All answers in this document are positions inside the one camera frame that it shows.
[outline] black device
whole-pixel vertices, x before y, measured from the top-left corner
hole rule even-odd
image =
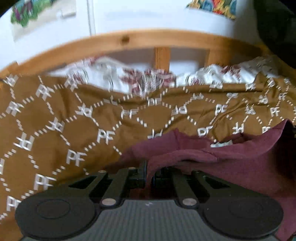
[[[201,171],[158,171],[150,200],[129,197],[146,185],[146,163],[99,171],[22,201],[15,218],[22,241],[278,240],[280,204]]]

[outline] gray ribbed surface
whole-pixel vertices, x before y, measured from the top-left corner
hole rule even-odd
[[[211,230],[194,210],[173,200],[127,200],[117,209],[105,210],[83,234],[67,241],[235,241]],[[22,241],[35,241],[24,238]],[[261,241],[278,241],[275,237]]]

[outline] wooden headboard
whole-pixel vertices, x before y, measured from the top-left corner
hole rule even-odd
[[[251,58],[261,56],[262,50],[239,40],[196,31],[151,29],[100,34],[50,49],[18,65],[12,63],[0,72],[8,74],[40,74],[84,58],[122,50],[154,48],[157,69],[169,70],[170,47],[204,49],[205,65],[229,65],[236,53]]]

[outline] maroon sweatshirt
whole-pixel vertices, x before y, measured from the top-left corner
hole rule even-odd
[[[157,170],[175,166],[185,174],[201,170],[268,195],[284,210],[276,236],[287,240],[296,230],[296,138],[292,129],[293,124],[284,120],[260,136],[232,135],[223,141],[232,140],[232,145],[217,148],[211,147],[214,143],[207,137],[190,137],[176,129],[132,146],[111,169],[147,160],[147,183]]]

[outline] poster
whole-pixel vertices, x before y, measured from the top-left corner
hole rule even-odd
[[[186,7],[202,9],[224,15],[230,19],[236,17],[237,0],[192,0]]]
[[[20,0],[12,7],[14,41],[42,25],[76,14],[76,0]]]

